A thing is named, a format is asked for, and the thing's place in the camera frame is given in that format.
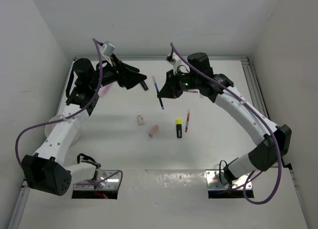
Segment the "blue pen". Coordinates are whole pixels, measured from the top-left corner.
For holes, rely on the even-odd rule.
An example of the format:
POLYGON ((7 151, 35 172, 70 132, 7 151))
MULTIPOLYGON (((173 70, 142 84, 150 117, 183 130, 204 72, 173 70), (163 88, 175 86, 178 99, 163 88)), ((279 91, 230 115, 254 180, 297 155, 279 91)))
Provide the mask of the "blue pen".
POLYGON ((159 103, 160 103, 160 107, 161 107, 162 110, 164 110, 164 105, 163 105, 162 99, 159 97, 159 88, 158 88, 155 76, 152 76, 152 80, 153 80, 153 83, 154 83, 154 86, 155 86, 155 89, 156 89, 156 94, 157 94, 157 98, 158 98, 159 103))

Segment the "red pen refill tube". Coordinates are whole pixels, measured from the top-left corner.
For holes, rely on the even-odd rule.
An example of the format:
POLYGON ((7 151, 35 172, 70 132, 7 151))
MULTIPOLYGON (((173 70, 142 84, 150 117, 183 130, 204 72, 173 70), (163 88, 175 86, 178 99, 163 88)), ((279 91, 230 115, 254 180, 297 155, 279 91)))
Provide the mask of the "red pen refill tube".
POLYGON ((189 120, 190 120, 190 108, 187 109, 187 117, 186 117, 186 123, 185 123, 185 133, 188 132, 189 120))

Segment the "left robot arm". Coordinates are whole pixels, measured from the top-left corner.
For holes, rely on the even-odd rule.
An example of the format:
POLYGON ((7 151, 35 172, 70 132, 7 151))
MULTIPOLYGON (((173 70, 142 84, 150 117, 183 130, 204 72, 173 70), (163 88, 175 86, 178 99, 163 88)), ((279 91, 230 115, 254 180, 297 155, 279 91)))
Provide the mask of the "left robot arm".
POLYGON ((75 87, 67 87, 66 106, 45 142, 33 155, 26 155, 21 167, 27 185, 31 189, 62 196, 74 184, 99 186, 104 182, 99 177, 100 163, 79 154, 77 163, 65 166, 65 156, 77 132, 93 113, 99 100, 99 89, 117 82, 120 87, 132 89, 147 79, 136 67, 119 60, 114 54, 109 60, 101 60, 95 67, 87 58, 80 58, 72 65, 71 81, 75 87))

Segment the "pink black highlighter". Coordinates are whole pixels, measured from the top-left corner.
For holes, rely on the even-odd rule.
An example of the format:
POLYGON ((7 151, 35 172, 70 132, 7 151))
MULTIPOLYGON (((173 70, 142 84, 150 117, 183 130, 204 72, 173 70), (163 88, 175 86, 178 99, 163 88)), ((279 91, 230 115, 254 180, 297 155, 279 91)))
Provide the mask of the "pink black highlighter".
POLYGON ((140 85, 142 86, 144 91, 148 91, 149 90, 149 88, 148 88, 147 84, 145 83, 145 81, 140 82, 140 85))

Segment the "yellow black highlighter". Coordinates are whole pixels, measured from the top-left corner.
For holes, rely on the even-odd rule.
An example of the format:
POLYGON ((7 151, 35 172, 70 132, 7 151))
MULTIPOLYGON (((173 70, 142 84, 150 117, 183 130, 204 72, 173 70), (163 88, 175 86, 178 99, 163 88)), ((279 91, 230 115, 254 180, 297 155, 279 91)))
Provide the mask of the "yellow black highlighter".
POLYGON ((182 119, 176 119, 176 136, 178 139, 182 138, 182 119))

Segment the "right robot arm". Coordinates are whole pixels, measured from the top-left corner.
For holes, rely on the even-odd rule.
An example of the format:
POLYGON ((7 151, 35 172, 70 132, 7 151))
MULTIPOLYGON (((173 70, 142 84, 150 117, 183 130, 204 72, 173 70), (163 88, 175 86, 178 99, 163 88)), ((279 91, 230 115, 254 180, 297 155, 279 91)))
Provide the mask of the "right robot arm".
POLYGON ((182 60, 176 54, 167 56, 172 70, 158 92, 159 98, 179 98, 186 90, 197 89, 213 103, 229 113, 248 133, 256 147, 234 159, 220 173, 222 184, 231 184, 255 170, 266 171, 277 162, 277 151, 284 156, 289 149, 292 131, 287 125, 278 126, 263 116, 239 93, 234 83, 224 74, 215 74, 205 53, 187 58, 189 71, 180 71, 182 60))

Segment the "purple pink highlighter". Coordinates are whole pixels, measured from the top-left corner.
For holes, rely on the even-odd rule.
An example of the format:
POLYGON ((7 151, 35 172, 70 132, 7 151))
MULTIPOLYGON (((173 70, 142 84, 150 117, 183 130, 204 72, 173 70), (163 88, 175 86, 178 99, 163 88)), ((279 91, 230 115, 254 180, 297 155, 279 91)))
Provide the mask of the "purple pink highlighter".
POLYGON ((109 84, 109 85, 103 86, 103 87, 99 90, 99 92, 98 92, 99 97, 100 97, 100 98, 103 98, 103 97, 108 93, 108 91, 110 90, 110 88, 111 88, 112 86, 113 86, 112 83, 109 84))

